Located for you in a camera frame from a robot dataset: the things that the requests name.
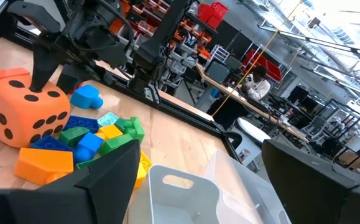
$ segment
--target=person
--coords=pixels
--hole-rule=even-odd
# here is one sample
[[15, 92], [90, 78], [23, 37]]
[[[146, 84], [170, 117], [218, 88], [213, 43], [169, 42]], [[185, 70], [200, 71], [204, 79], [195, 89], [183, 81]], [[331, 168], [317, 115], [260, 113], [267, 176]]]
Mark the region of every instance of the person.
[[253, 100], [261, 100], [271, 87], [269, 82], [265, 79], [266, 73], [267, 70], [263, 66], [256, 66], [253, 73], [246, 77], [245, 84], [240, 87], [241, 91], [249, 95]]

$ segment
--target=wooden table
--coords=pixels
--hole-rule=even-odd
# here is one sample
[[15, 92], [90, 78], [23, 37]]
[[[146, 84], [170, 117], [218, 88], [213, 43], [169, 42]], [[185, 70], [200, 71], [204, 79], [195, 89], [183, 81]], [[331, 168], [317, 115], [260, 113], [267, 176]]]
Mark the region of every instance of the wooden table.
[[198, 70], [198, 73], [201, 75], [202, 79], [204, 79], [210, 85], [214, 86], [215, 88], [219, 89], [220, 91], [224, 92], [225, 94], [230, 95], [232, 99], [247, 106], [250, 110], [253, 110], [255, 113], [263, 116], [264, 118], [269, 119], [272, 123], [277, 124], [278, 126], [285, 129], [287, 132], [296, 136], [297, 138], [301, 139], [302, 141], [305, 141], [307, 143], [309, 142], [309, 140], [305, 137], [305, 135], [303, 133], [301, 133], [297, 128], [295, 128], [293, 126], [288, 127], [283, 124], [280, 124], [276, 118], [273, 118], [273, 117], [269, 116], [269, 114], [257, 109], [256, 107], [251, 105], [249, 102], [247, 102], [247, 100], [245, 98], [234, 95], [235, 91], [234, 91], [234, 93], [232, 93], [232, 90], [229, 90], [227, 87], [223, 86], [222, 84], [219, 84], [218, 82], [212, 80], [209, 76], [206, 75], [205, 69], [200, 64], [196, 65], [196, 69]]
[[[25, 67], [32, 71], [32, 63], [30, 50], [8, 40], [0, 39], [0, 69]], [[52, 82], [57, 81], [60, 69], [62, 68], [54, 73]], [[100, 83], [88, 83], [100, 90], [100, 97], [104, 100], [104, 105], [99, 110], [72, 108], [72, 114], [100, 118], [111, 111], [122, 118], [139, 117], [145, 130], [141, 149], [154, 164], [162, 164], [204, 176], [206, 165], [215, 152], [227, 153], [220, 139]], [[165, 94], [162, 94], [162, 97], [172, 99], [172, 96]], [[0, 188], [36, 189], [39, 186], [14, 176], [18, 151], [18, 149], [0, 142]], [[218, 177], [224, 180], [228, 185], [227, 189], [230, 189], [231, 194], [235, 195], [238, 200], [250, 207], [254, 206], [231, 164], [220, 163]], [[248, 212], [244, 215], [256, 220], [256, 223], [262, 223], [257, 213]]]

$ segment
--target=green building block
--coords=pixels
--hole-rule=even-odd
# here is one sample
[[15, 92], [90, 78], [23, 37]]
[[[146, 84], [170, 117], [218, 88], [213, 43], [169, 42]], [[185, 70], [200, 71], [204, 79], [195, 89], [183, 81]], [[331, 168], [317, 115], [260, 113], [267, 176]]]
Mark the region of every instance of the green building block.
[[115, 122], [115, 126], [118, 127], [120, 131], [124, 132], [124, 130], [126, 128], [131, 128], [132, 127], [132, 121], [128, 120], [128, 119], [119, 118]]
[[133, 139], [136, 139], [137, 131], [134, 128], [126, 128], [124, 134], [130, 134]]
[[104, 156], [105, 154], [108, 154], [109, 152], [117, 149], [118, 147], [122, 146], [123, 144], [131, 140], [132, 137], [130, 134], [123, 134], [122, 136], [118, 136], [116, 138], [106, 140], [103, 143], [103, 145], [100, 147], [98, 154], [100, 154], [100, 156]]
[[76, 147], [82, 137], [90, 130], [84, 127], [74, 127], [61, 131], [59, 140], [69, 147]]
[[88, 164], [92, 164], [96, 159], [92, 159], [90, 161], [86, 161], [86, 162], [80, 162], [78, 164], [76, 164], [76, 169], [81, 169], [85, 166], [87, 166]]
[[134, 129], [136, 130], [136, 136], [133, 138], [138, 139], [140, 143], [142, 143], [142, 140], [144, 139], [145, 136], [145, 132], [144, 132], [144, 128], [142, 128], [141, 121], [139, 118], [136, 117], [132, 117], [131, 121]]

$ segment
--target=black chair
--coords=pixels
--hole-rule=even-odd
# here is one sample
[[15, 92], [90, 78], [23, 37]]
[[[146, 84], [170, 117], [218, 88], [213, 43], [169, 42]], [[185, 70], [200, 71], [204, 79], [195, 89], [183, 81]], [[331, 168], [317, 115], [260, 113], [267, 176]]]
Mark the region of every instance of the black chair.
[[[224, 102], [226, 96], [222, 96], [217, 99], [207, 111], [207, 114], [213, 115], [213, 113]], [[238, 103], [236, 100], [229, 98], [221, 109], [213, 116], [214, 120], [221, 124], [225, 130], [227, 130], [234, 123], [236, 119], [242, 116], [247, 116], [249, 111], [244, 105]]]

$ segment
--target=red bin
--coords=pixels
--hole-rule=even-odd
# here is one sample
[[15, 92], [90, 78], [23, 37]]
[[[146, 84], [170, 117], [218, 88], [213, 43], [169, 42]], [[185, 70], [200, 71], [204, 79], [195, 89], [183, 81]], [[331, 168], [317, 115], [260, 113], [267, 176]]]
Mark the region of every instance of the red bin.
[[228, 8], [221, 2], [214, 2], [211, 7], [214, 10], [214, 15], [221, 20], [224, 18], [225, 14], [228, 11]]

